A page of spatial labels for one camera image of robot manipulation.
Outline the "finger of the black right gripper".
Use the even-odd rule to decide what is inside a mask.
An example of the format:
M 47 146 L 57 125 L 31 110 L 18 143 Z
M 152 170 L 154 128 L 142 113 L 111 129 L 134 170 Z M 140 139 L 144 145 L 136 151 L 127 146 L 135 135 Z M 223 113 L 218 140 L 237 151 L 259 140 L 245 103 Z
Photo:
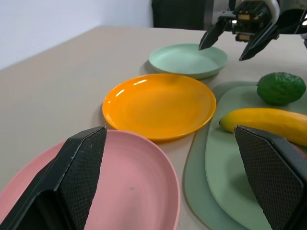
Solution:
M 277 38 L 277 25 L 272 23 L 270 16 L 238 17 L 238 40 L 247 43 L 240 61 L 251 59 Z
M 203 35 L 199 50 L 205 50 L 212 47 L 217 41 L 219 36 L 226 30 L 230 20 L 226 18 L 219 19 L 216 24 L 210 27 Z

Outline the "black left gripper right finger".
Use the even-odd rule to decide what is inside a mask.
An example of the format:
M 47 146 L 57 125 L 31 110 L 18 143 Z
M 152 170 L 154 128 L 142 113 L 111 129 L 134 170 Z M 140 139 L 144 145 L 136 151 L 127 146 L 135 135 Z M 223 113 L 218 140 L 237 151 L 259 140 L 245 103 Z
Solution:
M 236 126 L 248 183 L 272 230 L 307 230 L 307 155 L 267 131 Z

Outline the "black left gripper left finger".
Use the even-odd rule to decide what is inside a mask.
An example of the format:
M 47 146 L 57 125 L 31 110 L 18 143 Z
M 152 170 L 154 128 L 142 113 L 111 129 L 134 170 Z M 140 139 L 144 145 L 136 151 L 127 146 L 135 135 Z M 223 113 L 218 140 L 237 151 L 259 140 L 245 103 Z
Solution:
M 27 186 L 0 230 L 84 230 L 106 136 L 106 127 L 98 126 L 68 138 Z

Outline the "light green plate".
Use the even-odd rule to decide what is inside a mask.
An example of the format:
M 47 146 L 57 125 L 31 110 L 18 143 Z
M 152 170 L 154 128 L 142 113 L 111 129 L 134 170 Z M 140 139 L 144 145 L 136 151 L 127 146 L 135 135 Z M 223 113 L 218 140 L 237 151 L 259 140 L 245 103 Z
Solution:
M 216 47 L 199 50 L 198 44 L 188 43 L 159 48 L 149 55 L 149 62 L 161 73 L 205 79 L 218 74 L 226 66 L 228 56 Z

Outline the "green lime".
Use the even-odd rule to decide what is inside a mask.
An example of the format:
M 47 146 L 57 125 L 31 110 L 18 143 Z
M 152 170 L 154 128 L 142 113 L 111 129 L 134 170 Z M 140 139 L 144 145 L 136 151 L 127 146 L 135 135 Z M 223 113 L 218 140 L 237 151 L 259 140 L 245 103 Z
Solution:
M 273 72 L 260 78 L 258 96 L 271 105 L 287 105 L 298 101 L 306 92 L 304 80 L 287 72 Z

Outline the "pink plate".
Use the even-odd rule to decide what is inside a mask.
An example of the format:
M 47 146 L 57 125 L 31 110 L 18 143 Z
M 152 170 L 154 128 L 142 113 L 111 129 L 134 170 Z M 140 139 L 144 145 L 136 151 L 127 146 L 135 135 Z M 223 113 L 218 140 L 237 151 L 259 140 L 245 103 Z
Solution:
M 28 163 L 0 193 L 0 224 L 65 141 Z M 84 230 L 176 230 L 180 192 L 166 154 L 146 138 L 107 131 L 97 190 Z

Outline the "orange plate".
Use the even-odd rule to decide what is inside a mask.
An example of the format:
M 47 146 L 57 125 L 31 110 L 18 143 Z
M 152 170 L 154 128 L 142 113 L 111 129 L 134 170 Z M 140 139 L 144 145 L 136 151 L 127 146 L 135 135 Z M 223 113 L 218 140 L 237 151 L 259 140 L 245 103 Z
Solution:
M 113 88 L 103 101 L 102 113 L 116 130 L 167 141 L 205 126 L 216 104 L 212 90 L 198 80 L 176 74 L 148 74 Z

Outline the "dark background cabinet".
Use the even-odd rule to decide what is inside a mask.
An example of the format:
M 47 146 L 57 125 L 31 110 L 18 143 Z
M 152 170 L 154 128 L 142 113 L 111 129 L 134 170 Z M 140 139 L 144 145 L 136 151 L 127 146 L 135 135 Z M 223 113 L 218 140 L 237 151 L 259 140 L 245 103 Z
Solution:
M 153 27 L 206 30 L 237 0 L 151 0 Z

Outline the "pale green serving tray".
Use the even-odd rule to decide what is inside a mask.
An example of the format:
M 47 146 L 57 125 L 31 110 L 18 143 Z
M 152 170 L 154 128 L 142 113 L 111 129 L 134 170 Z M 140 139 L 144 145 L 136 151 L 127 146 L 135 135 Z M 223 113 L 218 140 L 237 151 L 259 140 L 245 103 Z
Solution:
M 233 110 L 267 104 L 254 82 L 223 83 L 213 93 L 215 114 L 196 133 L 185 165 L 189 207 L 210 230 L 272 230 L 249 186 L 235 136 L 219 126 Z

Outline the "yellow banana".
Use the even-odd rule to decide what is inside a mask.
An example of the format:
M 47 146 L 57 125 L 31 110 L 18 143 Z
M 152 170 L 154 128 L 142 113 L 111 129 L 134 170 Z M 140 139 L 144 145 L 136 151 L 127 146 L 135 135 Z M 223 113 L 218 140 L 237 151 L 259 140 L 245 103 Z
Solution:
M 279 135 L 307 147 L 307 115 L 274 108 L 243 108 L 223 116 L 219 125 L 228 132 L 246 126 Z

